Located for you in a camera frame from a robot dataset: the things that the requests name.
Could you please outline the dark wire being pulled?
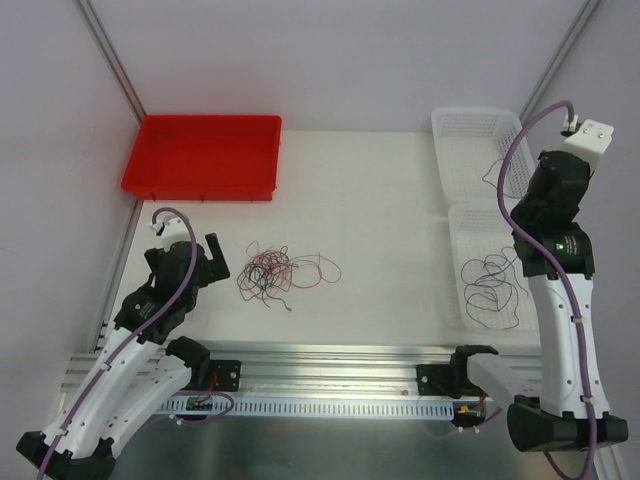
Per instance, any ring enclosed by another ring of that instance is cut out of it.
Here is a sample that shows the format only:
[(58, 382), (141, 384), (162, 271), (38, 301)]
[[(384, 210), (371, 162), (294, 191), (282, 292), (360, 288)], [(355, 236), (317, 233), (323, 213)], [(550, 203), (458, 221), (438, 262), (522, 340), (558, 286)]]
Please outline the dark wire being pulled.
[(503, 159), (498, 158), (490, 164), (486, 172), (481, 176), (481, 182), (490, 186), (493, 190), (497, 189), (497, 179), (503, 164)]

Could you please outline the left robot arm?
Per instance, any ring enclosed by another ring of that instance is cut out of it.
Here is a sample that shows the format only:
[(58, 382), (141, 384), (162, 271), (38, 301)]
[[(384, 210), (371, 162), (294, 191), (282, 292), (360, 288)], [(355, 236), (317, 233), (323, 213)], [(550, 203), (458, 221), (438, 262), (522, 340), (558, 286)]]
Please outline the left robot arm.
[(70, 404), (17, 451), (41, 479), (107, 479), (126, 443), (178, 391), (211, 379), (210, 352), (188, 337), (170, 339), (201, 289), (230, 276), (216, 234), (205, 245), (166, 242), (144, 257), (150, 274), (123, 300), (98, 359)]

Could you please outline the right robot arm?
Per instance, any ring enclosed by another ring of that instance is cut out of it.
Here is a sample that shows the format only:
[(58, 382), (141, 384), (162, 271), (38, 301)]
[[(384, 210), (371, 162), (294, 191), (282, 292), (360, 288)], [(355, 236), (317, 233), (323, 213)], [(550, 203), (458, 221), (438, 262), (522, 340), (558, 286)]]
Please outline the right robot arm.
[(543, 152), (508, 217), (538, 316), (541, 387), (519, 378), (492, 347), (459, 346), (451, 356), (450, 386), (463, 395), (479, 388), (504, 409), (521, 452), (580, 451), (629, 437), (599, 379), (590, 318), (593, 251), (574, 220), (591, 176), (576, 155)]

